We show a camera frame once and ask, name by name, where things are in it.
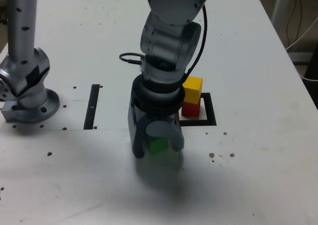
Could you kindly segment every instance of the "wire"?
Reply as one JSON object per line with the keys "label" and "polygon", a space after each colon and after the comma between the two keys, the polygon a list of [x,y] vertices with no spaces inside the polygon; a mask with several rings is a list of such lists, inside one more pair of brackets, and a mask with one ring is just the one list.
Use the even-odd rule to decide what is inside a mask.
{"label": "wire", "polygon": [[119,56],[119,59],[124,61],[124,62],[128,62],[130,64],[134,64],[134,65],[141,65],[142,61],[141,60],[130,60],[130,59],[124,59],[123,57],[124,56],[138,56],[140,57],[141,60],[144,60],[145,59],[145,56],[142,55],[142,54],[137,54],[137,53],[124,53],[124,54],[121,54]]}
{"label": "wire", "polygon": [[306,33],[310,30],[310,28],[312,28],[312,26],[317,22],[318,17],[316,18],[316,20],[314,20],[314,22],[312,23],[312,25],[305,31],[305,33],[299,37],[298,40],[296,40],[293,44],[291,44],[290,46],[288,46],[285,50],[289,50],[293,45],[295,45],[298,41],[300,41],[301,38],[303,38],[304,35],[306,35]]}
{"label": "wire", "polygon": [[204,30],[203,30],[203,37],[202,37],[202,43],[201,43],[201,48],[200,51],[197,55],[197,58],[195,59],[195,61],[193,62],[193,65],[189,68],[188,72],[185,74],[184,78],[183,78],[183,82],[185,82],[187,80],[187,78],[189,77],[190,73],[193,71],[194,67],[197,65],[197,63],[199,62],[199,59],[201,58],[201,55],[203,53],[204,50],[204,46],[205,46],[205,41],[207,39],[207,33],[208,33],[208,17],[207,17],[207,10],[205,8],[205,5],[203,5],[202,7],[203,10],[203,18],[204,18]]}
{"label": "wire", "polygon": [[304,80],[311,81],[311,82],[318,82],[318,79],[309,79],[309,78],[306,78],[306,77],[302,76],[300,73],[298,73],[298,74]]}
{"label": "wire", "polygon": [[288,19],[288,22],[287,22],[287,25],[286,25],[286,36],[287,36],[287,41],[288,41],[288,47],[290,46],[290,40],[289,40],[289,37],[288,37],[288,26],[289,26],[289,23],[290,23],[290,21],[292,19],[293,14],[294,14],[294,12],[296,10],[296,7],[297,7],[297,0],[295,0],[294,8],[292,10],[292,13],[289,16],[289,19]]}
{"label": "wire", "polygon": [[298,39],[299,31],[300,31],[300,26],[302,25],[302,20],[303,20],[303,6],[302,6],[302,0],[299,0],[299,4],[300,4],[300,21],[299,21],[299,26],[298,26],[298,30],[297,30],[297,35],[296,35],[295,41]]}

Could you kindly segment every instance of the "green block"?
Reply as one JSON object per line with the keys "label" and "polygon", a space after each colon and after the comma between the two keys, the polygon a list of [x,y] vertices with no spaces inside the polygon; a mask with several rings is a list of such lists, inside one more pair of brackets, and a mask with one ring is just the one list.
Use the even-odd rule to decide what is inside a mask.
{"label": "green block", "polygon": [[149,154],[157,154],[169,148],[169,139],[161,137],[148,137],[146,145]]}

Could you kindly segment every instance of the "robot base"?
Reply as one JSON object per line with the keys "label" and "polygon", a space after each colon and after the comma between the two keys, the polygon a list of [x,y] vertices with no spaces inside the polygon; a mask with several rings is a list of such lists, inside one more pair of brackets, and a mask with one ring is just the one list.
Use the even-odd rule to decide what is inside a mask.
{"label": "robot base", "polygon": [[48,99],[42,105],[25,109],[20,108],[17,101],[6,101],[2,114],[7,122],[38,123],[53,116],[60,107],[60,99],[56,92],[46,89]]}

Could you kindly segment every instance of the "white cable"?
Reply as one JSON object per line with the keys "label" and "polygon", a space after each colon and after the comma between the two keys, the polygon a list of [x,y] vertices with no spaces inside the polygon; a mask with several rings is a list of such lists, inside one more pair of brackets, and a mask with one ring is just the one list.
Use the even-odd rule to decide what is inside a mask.
{"label": "white cable", "polygon": [[299,76],[304,79],[304,80],[307,80],[307,81],[311,81],[311,82],[318,82],[318,79],[309,79],[309,78],[305,78],[304,76],[302,76],[300,73],[298,73]]}
{"label": "white cable", "polygon": [[318,20],[318,17],[317,17],[317,19],[312,23],[312,25],[306,30],[306,32],[305,32],[301,37],[299,37],[299,39],[296,40],[293,44],[291,44],[290,46],[288,46],[288,47],[286,48],[286,50],[288,50],[290,47],[292,47],[293,45],[295,45],[295,44],[310,30],[310,28],[316,23],[317,20]]}
{"label": "white cable", "polygon": [[[296,40],[293,44],[291,44],[290,46],[288,46],[288,47],[286,48],[286,50],[288,50],[290,47],[292,47],[293,45],[295,45],[295,44],[310,30],[310,28],[316,23],[317,20],[318,20],[318,17],[317,17],[317,19],[312,23],[312,25],[305,31],[305,33],[304,33],[301,37],[299,37],[299,39]],[[309,79],[309,78],[305,78],[305,77],[302,76],[300,73],[298,73],[298,74],[299,74],[299,76],[300,76],[302,79],[304,79],[304,80],[311,81],[311,82],[318,82],[318,79]]]}

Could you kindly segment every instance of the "red block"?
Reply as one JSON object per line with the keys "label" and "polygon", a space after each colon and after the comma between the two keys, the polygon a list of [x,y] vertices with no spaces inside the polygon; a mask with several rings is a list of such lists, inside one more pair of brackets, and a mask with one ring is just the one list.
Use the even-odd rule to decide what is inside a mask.
{"label": "red block", "polygon": [[183,117],[199,117],[201,107],[201,99],[198,104],[193,104],[189,102],[183,102],[181,115]]}

